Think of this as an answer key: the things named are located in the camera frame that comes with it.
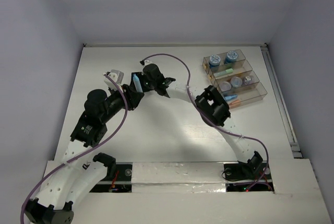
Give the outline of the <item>clear jar purple pins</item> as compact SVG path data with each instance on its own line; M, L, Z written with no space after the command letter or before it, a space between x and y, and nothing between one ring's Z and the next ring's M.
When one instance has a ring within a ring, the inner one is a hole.
M249 76L244 76L243 78L243 86L247 86L253 83L254 77L249 75Z
M223 81L219 85L222 92L229 91L232 88L232 85L228 81Z

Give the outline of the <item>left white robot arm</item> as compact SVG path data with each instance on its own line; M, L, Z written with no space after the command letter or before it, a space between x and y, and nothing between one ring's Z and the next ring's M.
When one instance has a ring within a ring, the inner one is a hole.
M74 209L102 179L115 176L116 160L94 151L106 141L107 122L120 110L134 110L144 93L122 85L110 90L88 93L80 116L59 165L49 172L29 193L20 213L20 222L71 223Z

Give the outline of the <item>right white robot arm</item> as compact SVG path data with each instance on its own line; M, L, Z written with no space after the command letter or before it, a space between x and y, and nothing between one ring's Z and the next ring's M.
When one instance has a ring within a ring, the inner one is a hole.
M152 63L145 65L140 72L133 72L131 76L131 86L141 95L155 91L160 96L193 104L203 121L215 128L232 148L240 164L241 174L252 178L259 172L263 158L249 145L251 138L236 131L230 107L216 87L210 85L198 93L188 82L180 83L175 78L165 77L158 66Z

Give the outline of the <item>green highlighter pen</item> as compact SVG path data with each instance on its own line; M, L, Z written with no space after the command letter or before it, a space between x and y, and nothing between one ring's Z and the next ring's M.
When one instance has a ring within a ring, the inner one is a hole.
M215 76L216 78L218 78L218 77L220 77L220 76L225 76L225 75L228 75L228 74L231 74L231 73L233 73L233 69L232 69L232 68L229 68L229 69L226 69L226 70L223 70L223 71L214 73L214 76Z

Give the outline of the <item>blue capped highlighter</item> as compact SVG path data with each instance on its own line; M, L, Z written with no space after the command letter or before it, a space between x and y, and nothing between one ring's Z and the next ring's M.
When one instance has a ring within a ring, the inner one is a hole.
M232 101L232 100L235 100L237 99L238 95L229 95L229 96L224 96L224 99L229 102L229 101Z

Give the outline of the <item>blue ink jar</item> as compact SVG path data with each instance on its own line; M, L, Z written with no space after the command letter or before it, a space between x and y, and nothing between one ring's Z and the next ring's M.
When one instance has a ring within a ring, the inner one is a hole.
M213 54L209 56L209 66L210 68L219 66L221 63L221 57L219 55Z
M224 60L224 64L234 63L238 59L238 53L236 51L228 51Z

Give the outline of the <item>orange capped highlighter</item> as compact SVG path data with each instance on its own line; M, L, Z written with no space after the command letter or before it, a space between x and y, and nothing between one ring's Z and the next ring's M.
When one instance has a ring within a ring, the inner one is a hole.
M229 107L230 109L234 109L234 108L237 108L241 105L241 101L240 100L235 100L231 103L229 103Z

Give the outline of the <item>blue ink jar front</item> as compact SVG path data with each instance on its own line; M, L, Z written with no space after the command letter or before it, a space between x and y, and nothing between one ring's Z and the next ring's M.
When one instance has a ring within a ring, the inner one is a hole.
M210 68L219 66L221 63L221 57L219 55L213 54L209 56L209 66Z

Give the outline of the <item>clear jar blue pins back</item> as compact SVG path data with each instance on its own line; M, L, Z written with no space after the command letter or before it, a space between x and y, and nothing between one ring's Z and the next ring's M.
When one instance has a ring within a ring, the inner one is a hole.
M230 84L232 85L233 88L238 88L242 86L243 81L240 77L234 76L231 78Z

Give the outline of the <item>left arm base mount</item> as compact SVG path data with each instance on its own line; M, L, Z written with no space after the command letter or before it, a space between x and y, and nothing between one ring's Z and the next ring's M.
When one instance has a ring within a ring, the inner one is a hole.
M117 163L114 174L109 172L90 190L90 193L131 193L132 173L132 163Z

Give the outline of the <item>blue ink jar back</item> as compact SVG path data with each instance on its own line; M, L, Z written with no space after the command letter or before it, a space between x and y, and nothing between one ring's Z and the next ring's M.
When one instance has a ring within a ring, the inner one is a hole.
M224 64L234 63L238 59L238 53L236 51L228 51L224 60Z

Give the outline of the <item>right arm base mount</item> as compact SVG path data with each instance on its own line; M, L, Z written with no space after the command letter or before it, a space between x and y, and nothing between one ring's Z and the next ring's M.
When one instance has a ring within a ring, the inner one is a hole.
M257 151L246 163L225 163L221 176L227 192L274 192L270 168Z

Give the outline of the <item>blue highlighter pen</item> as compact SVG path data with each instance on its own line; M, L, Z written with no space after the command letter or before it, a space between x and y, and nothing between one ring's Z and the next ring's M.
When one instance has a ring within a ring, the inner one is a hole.
M140 83L140 79L138 78L138 76L136 74L133 75L133 82L134 82L136 91L142 93L143 90L142 90L142 86L141 86L141 83Z

